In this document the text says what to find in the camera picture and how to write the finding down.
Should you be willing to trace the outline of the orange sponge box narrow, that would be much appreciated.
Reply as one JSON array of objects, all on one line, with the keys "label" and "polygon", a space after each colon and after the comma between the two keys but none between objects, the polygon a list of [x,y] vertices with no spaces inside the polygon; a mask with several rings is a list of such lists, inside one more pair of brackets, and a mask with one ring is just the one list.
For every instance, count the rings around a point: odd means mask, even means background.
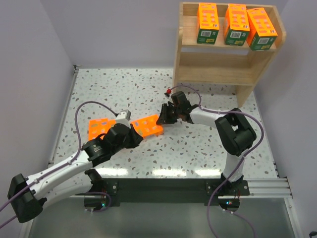
[{"label": "orange sponge box narrow", "polygon": [[226,45],[243,46],[250,26],[245,4],[229,3],[224,17],[224,43]]},{"label": "orange sponge box narrow", "polygon": [[219,29],[216,3],[200,2],[197,11],[197,44],[214,45]]}]

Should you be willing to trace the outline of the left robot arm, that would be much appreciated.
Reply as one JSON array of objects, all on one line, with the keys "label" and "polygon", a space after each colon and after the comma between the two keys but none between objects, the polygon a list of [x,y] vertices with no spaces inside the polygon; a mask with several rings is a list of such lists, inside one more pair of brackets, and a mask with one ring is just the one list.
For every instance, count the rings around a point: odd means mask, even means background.
[{"label": "left robot arm", "polygon": [[65,160],[34,175],[17,174],[10,182],[8,202],[20,223],[36,218],[50,205],[70,196],[99,194],[102,177],[95,167],[122,149],[134,149],[143,137],[133,125],[116,123],[107,133],[89,140]]}]

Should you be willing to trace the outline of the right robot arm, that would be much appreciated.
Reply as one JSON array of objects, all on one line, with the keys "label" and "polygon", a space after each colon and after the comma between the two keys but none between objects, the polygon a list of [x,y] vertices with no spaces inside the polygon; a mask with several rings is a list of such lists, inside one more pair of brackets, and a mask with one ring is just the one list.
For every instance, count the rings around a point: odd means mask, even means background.
[{"label": "right robot arm", "polygon": [[227,184],[243,179],[243,155],[248,152],[257,136],[246,119],[246,113],[239,108],[229,111],[207,109],[192,105],[184,92],[171,95],[172,101],[163,103],[157,125],[174,124],[178,120],[190,124],[201,124],[215,128],[222,147],[227,152],[226,164],[221,177]]}]

